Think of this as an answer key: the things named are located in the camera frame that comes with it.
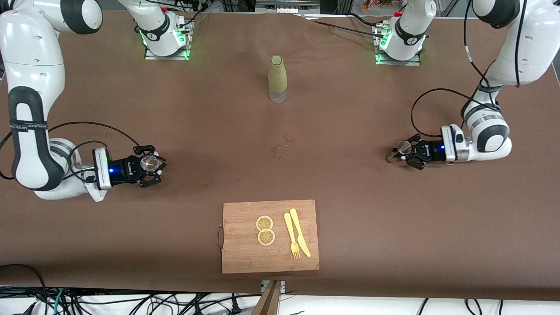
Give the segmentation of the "metal jigger measuring cup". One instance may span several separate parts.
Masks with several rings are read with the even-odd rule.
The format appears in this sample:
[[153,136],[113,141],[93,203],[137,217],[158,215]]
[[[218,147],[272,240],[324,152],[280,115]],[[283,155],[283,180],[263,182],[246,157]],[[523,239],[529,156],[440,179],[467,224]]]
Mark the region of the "metal jigger measuring cup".
[[400,141],[397,146],[388,153],[386,160],[390,163],[406,161],[413,151],[413,146],[409,141]]

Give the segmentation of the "clear glass shaker cup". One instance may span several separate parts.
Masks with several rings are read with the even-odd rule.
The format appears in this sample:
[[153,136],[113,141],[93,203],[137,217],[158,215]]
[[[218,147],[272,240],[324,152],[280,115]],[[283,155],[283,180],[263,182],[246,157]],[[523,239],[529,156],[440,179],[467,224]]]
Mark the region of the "clear glass shaker cup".
[[161,165],[162,160],[156,155],[148,154],[140,159],[140,167],[147,172],[156,173]]

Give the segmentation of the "brown table cover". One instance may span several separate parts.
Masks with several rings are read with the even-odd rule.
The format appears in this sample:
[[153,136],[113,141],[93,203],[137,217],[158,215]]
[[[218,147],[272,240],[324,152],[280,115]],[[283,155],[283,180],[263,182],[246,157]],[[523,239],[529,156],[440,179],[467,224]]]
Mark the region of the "brown table cover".
[[[375,62],[372,40],[295,15],[212,13],[190,60],[145,60],[128,12],[60,34],[66,85],[49,125],[114,126],[168,161],[150,188],[46,201],[0,179],[0,265],[53,287],[256,292],[221,272],[225,202],[315,200],[320,268],[278,273],[308,295],[560,300],[560,85],[554,68],[498,95],[504,159],[416,170],[387,153],[460,123],[479,75],[462,20],[436,19],[421,66]],[[280,55],[287,98],[270,100]]]

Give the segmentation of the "wooden cutting board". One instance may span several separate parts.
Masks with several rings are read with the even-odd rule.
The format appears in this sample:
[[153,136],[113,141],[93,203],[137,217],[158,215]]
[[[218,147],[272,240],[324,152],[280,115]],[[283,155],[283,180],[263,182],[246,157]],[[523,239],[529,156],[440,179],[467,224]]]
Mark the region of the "wooden cutting board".
[[[284,221],[284,213],[296,209],[302,233],[311,253],[307,257],[300,249],[300,258],[294,259],[290,248],[290,237]],[[261,216],[271,217],[274,243],[260,245],[256,220]],[[223,205],[220,224],[222,241],[221,271],[237,273],[291,273],[313,271],[320,268],[319,245],[316,219],[316,203],[313,199],[262,202],[228,202]]]

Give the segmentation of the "yellow plastic knife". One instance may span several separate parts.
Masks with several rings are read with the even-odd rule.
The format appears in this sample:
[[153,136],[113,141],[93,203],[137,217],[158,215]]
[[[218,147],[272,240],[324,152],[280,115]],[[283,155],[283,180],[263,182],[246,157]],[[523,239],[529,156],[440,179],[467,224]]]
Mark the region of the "yellow plastic knife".
[[307,257],[310,257],[311,253],[308,249],[308,246],[306,244],[305,238],[304,238],[303,233],[302,233],[302,229],[301,229],[300,220],[299,220],[299,217],[298,217],[297,210],[296,209],[290,209],[290,215],[292,217],[292,221],[295,224],[295,227],[296,227],[296,230],[297,230],[297,233],[298,233],[298,236],[297,236],[298,245],[300,246],[300,249],[302,249],[304,254]]

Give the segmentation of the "yellow plastic fork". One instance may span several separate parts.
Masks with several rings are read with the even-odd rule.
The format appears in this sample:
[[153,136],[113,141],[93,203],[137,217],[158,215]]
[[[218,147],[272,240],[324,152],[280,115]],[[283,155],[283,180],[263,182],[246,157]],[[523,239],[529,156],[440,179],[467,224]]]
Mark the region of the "yellow plastic fork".
[[294,259],[300,258],[300,248],[294,235],[293,220],[290,213],[284,213],[284,221],[290,237],[290,250]]

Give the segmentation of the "green sleeved glass bottle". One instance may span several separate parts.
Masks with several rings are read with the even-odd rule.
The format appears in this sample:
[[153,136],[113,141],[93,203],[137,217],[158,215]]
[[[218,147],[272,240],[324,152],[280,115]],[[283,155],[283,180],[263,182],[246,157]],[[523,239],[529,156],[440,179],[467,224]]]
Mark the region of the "green sleeved glass bottle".
[[271,58],[268,73],[269,98],[275,103],[282,103],[287,98],[287,73],[283,58],[274,55]]

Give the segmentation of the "grey power strip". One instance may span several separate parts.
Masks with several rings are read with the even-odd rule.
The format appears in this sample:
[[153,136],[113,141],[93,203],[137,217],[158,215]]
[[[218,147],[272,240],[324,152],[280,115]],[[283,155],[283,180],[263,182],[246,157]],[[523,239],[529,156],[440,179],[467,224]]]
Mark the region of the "grey power strip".
[[255,0],[256,13],[320,14],[319,0]]

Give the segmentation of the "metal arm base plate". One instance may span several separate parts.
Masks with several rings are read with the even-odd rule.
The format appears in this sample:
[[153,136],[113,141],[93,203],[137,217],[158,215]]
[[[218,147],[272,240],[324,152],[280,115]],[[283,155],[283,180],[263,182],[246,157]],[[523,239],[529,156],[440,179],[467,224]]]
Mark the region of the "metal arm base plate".
[[192,39],[194,33],[194,22],[189,21],[186,25],[182,26],[180,30],[176,31],[173,36],[178,42],[179,47],[176,52],[168,56],[158,56],[154,54],[147,46],[145,40],[143,44],[145,46],[144,59],[145,60],[190,60]]
[[374,52],[375,60],[378,65],[392,65],[392,66],[420,66],[421,57],[420,52],[422,50],[422,45],[416,49],[416,54],[409,60],[397,60],[388,55],[383,49],[387,46],[388,42],[392,38],[392,34],[389,30],[388,24],[376,24],[372,26],[372,32],[376,35],[382,35],[382,38],[374,36]]

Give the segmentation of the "wooden post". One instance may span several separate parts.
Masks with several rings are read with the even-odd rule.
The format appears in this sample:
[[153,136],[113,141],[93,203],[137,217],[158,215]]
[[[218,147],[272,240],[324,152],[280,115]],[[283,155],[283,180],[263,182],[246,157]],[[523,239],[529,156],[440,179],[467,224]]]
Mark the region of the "wooden post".
[[251,315],[278,315],[280,297],[280,287],[274,280],[261,295]]

